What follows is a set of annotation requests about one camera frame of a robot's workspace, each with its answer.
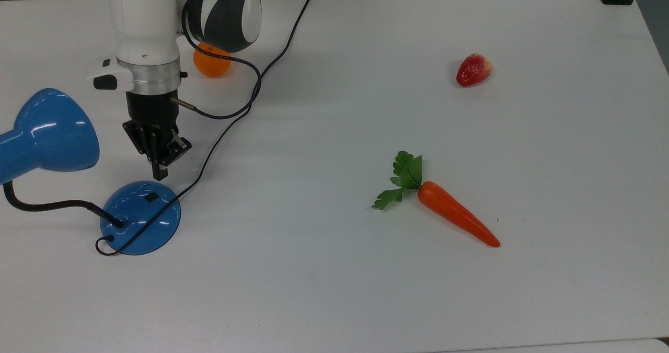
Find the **orange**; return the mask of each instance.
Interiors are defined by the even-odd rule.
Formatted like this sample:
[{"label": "orange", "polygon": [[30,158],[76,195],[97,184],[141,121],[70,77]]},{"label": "orange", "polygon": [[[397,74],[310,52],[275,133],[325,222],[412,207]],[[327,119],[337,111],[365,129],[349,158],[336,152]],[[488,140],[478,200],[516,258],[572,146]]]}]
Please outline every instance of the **orange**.
[{"label": "orange", "polygon": [[[218,48],[206,43],[200,43],[198,47],[217,55],[230,56],[230,54],[224,50],[219,50]],[[213,58],[209,55],[201,53],[200,51],[195,51],[193,53],[193,63],[195,64],[196,69],[198,69],[203,75],[212,78],[224,74],[230,68],[230,60]]]}]

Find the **red strawberry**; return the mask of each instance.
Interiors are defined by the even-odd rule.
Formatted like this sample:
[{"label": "red strawberry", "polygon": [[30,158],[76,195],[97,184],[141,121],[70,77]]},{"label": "red strawberry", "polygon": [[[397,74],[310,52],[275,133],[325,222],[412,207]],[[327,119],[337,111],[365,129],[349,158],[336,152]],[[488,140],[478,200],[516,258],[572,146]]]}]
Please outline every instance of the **red strawberry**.
[{"label": "red strawberry", "polygon": [[456,80],[461,86],[471,86],[487,79],[491,72],[492,63],[490,60],[480,53],[473,53],[460,65]]}]

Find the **lamp base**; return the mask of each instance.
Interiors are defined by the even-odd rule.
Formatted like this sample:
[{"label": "lamp base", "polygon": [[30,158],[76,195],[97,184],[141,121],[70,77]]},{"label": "lamp base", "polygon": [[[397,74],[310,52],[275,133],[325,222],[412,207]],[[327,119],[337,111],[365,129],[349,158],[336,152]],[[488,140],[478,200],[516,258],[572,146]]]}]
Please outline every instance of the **lamp base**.
[{"label": "lamp base", "polygon": [[[123,227],[100,220],[102,235],[114,237],[107,244],[114,250],[123,248],[174,197],[171,189],[155,181],[136,181],[120,188],[109,198],[105,210],[121,220]],[[143,255],[161,248],[177,231],[179,220],[181,205],[177,200],[121,253]]]}]

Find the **orange carrot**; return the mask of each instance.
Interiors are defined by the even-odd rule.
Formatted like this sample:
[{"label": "orange carrot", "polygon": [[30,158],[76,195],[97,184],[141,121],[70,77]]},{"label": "orange carrot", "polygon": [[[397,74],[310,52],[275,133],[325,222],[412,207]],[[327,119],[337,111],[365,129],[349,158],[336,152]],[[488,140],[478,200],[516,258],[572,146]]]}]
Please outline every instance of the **orange carrot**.
[{"label": "orange carrot", "polygon": [[453,196],[432,181],[423,183],[423,156],[413,157],[406,151],[400,151],[395,157],[393,168],[395,177],[390,178],[390,181],[399,188],[387,189],[378,194],[372,208],[385,209],[393,201],[402,201],[402,195],[405,192],[417,189],[418,200],[430,210],[469,232],[488,246],[500,246],[500,241],[492,232]]},{"label": "orange carrot", "polygon": [[490,247],[499,247],[500,241],[458,200],[432,181],[426,181],[418,190],[418,200],[436,214],[470,233]]}]

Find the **carrot leaves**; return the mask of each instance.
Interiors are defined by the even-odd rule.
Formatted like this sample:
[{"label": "carrot leaves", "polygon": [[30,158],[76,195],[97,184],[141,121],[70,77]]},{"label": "carrot leaves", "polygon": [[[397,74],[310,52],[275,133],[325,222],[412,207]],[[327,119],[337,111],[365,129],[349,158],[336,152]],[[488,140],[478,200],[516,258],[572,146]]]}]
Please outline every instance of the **carrot leaves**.
[{"label": "carrot leaves", "polygon": [[413,157],[406,151],[399,151],[393,163],[394,177],[390,181],[397,189],[388,189],[378,194],[372,208],[383,210],[393,201],[402,201],[402,193],[409,189],[420,189],[423,184],[423,156]]}]

